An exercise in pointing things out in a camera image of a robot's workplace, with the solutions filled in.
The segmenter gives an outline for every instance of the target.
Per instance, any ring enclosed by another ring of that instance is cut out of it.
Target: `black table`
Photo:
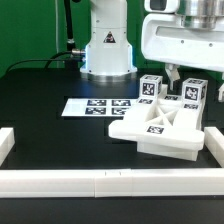
[[[219,167],[206,148],[199,152],[197,162],[137,153],[136,143],[108,137],[108,125],[117,118],[61,117],[68,98],[137,98],[139,77],[145,72],[139,72],[136,80],[108,85],[84,81],[78,72],[64,69],[9,72],[0,79],[0,127],[14,127],[16,145],[1,169]],[[182,80],[188,77],[209,81],[203,126],[222,130],[224,105],[217,101],[219,84],[200,70],[183,70]],[[0,223],[223,223],[223,199],[0,199]]]

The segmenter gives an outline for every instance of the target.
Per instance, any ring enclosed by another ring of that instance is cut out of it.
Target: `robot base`
[[[122,82],[122,81],[127,81],[127,80],[131,80],[131,79],[135,79],[137,76],[136,72],[131,72],[128,74],[123,74],[123,75],[95,75],[95,74],[91,74],[91,73],[82,73],[81,72],[81,77],[83,79],[87,79],[87,80],[91,80],[91,81],[96,81],[96,82],[102,82],[102,83],[106,83],[106,82]]]

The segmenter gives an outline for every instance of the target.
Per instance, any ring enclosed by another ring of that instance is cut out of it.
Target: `white panel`
[[[94,189],[94,172],[91,171],[0,171],[2,198],[94,197]]]
[[[224,168],[224,136],[216,127],[205,127],[205,145]]]
[[[196,161],[198,151],[138,142],[137,151],[159,156]]]
[[[0,166],[15,144],[13,128],[0,129]]]
[[[168,147],[201,150],[204,132],[192,128],[178,128],[147,123],[114,121],[109,126],[109,136],[118,139],[158,144]]]
[[[132,171],[132,196],[224,195],[224,169]]]
[[[185,105],[188,105],[188,104],[184,104],[183,107],[178,110],[177,115],[173,122],[173,126],[179,127],[179,128],[197,129],[197,124],[200,118],[202,105],[201,104],[194,105],[195,107],[197,107],[197,109],[184,108]]]
[[[131,170],[106,170],[95,178],[95,197],[131,196]]]

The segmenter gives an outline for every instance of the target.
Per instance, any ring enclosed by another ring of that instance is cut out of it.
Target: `black and white pattern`
[[[197,80],[197,79],[191,79],[191,80],[188,81],[188,83],[200,85],[200,84],[203,83],[203,81],[202,80]]]
[[[199,89],[192,87],[192,86],[186,86],[186,90],[185,90],[185,99],[187,100],[198,100],[198,92]]]
[[[142,94],[148,96],[155,95],[155,84],[154,83],[143,83]]]
[[[112,106],[131,106],[131,101],[130,100],[112,100]]]
[[[178,100],[178,96],[166,96],[165,100]]]
[[[147,80],[157,80],[159,77],[156,77],[156,76],[146,76],[145,79]]]
[[[203,86],[203,88],[201,90],[201,99],[203,99],[205,97],[205,92],[206,92],[206,86]]]
[[[106,106],[106,100],[88,100],[87,106]]]
[[[144,103],[144,104],[151,104],[153,100],[148,100],[148,99],[140,99],[138,103]]]
[[[114,36],[111,32],[109,32],[106,36],[106,38],[104,39],[103,41],[104,43],[116,43],[115,42],[115,39],[114,39]]]
[[[198,105],[194,105],[194,104],[184,104],[184,108],[197,110],[198,109]]]
[[[147,130],[147,132],[153,133],[153,134],[162,134],[164,131],[164,128],[160,128],[160,127],[154,127],[154,126],[150,126],[149,129]]]
[[[128,108],[112,108],[112,115],[125,115]]]
[[[87,107],[85,114],[86,115],[104,115],[106,114],[106,108]]]

